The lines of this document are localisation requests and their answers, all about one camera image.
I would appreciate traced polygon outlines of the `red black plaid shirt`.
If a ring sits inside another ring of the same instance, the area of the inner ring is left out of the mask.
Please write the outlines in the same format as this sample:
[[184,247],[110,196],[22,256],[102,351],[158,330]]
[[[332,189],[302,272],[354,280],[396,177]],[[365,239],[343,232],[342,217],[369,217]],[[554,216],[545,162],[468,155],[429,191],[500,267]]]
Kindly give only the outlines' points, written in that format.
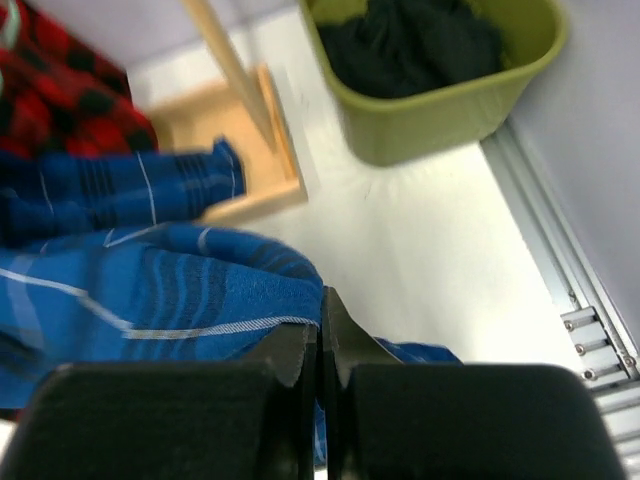
[[26,1],[7,55],[1,148],[24,159],[152,151],[151,122],[133,104],[125,72]]

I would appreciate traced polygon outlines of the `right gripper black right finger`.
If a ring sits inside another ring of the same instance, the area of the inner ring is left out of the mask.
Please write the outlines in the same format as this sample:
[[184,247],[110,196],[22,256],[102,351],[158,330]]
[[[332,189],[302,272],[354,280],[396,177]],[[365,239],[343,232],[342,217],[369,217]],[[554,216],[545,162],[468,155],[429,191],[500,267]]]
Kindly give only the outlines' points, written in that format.
[[332,479],[622,479],[589,391],[553,365],[405,363],[322,305]]

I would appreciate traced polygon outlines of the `wooden clothes rack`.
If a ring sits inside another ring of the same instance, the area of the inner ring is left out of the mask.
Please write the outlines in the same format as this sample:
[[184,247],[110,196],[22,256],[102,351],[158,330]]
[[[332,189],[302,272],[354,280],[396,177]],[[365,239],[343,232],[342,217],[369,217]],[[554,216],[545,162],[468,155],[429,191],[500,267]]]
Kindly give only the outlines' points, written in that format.
[[208,207],[201,221],[234,225],[306,202],[295,143],[268,67],[242,66],[209,2],[182,5],[225,78],[152,107],[149,118],[162,148],[181,152],[229,141],[245,181],[243,195]]

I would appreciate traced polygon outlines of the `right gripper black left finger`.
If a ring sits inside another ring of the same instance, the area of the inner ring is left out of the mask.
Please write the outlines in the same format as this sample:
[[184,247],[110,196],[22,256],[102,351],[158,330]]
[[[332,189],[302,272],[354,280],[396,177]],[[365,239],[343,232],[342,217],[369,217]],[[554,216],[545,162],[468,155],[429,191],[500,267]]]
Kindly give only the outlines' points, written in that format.
[[310,479],[317,329],[224,362],[66,365],[39,387],[5,479]]

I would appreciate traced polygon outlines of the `aluminium mounting rail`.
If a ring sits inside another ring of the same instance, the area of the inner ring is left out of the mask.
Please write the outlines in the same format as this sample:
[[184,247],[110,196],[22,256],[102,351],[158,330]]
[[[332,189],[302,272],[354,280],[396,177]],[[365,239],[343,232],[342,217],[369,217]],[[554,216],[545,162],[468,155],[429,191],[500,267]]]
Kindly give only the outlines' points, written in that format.
[[639,468],[639,348],[510,124],[481,143],[623,462]]

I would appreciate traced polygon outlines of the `blue plaid shirt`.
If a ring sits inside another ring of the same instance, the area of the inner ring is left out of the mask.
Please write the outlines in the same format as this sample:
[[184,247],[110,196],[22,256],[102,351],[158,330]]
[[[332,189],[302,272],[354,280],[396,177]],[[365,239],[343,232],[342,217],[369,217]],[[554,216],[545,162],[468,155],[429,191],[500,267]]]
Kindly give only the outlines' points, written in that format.
[[223,361],[276,327],[319,325],[312,263],[260,235],[196,223],[246,190],[204,151],[1,155],[1,406],[76,362]]

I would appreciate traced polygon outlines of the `green plastic basket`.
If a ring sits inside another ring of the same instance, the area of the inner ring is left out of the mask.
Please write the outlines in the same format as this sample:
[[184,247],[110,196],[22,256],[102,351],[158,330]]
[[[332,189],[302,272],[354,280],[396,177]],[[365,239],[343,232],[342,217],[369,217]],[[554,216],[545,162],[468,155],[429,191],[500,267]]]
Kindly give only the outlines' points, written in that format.
[[330,66],[317,25],[364,12],[364,1],[302,1],[300,12],[334,100],[347,145],[361,161],[387,167],[485,139],[507,119],[530,82],[562,50],[566,16],[556,1],[473,1],[504,38],[505,68],[489,76],[401,99],[347,87]]

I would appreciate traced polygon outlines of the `mint green hanger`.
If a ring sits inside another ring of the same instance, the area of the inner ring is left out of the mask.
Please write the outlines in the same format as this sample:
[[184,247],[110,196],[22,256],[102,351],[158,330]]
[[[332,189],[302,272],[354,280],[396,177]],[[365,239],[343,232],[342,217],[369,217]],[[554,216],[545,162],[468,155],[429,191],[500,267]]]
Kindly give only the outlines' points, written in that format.
[[1,0],[1,92],[8,86],[8,74],[5,72],[7,55],[18,44],[22,29],[22,15],[15,0]]

